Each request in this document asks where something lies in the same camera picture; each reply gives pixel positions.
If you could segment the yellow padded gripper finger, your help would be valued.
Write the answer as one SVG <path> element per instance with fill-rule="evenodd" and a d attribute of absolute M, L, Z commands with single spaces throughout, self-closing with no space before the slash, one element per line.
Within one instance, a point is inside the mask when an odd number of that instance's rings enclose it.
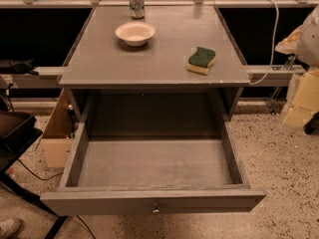
<path fill-rule="evenodd" d="M 282 123 L 302 128 L 319 112 L 319 71 L 294 74 L 289 82 Z"/>

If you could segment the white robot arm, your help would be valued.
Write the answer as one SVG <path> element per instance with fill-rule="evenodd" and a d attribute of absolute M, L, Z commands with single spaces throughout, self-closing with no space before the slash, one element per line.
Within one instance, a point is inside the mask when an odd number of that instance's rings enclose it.
<path fill-rule="evenodd" d="M 317 6 L 287 38 L 275 46 L 275 51 L 293 54 L 309 66 L 300 79 L 288 104 L 283 123 L 301 128 L 319 112 L 319 6 Z"/>

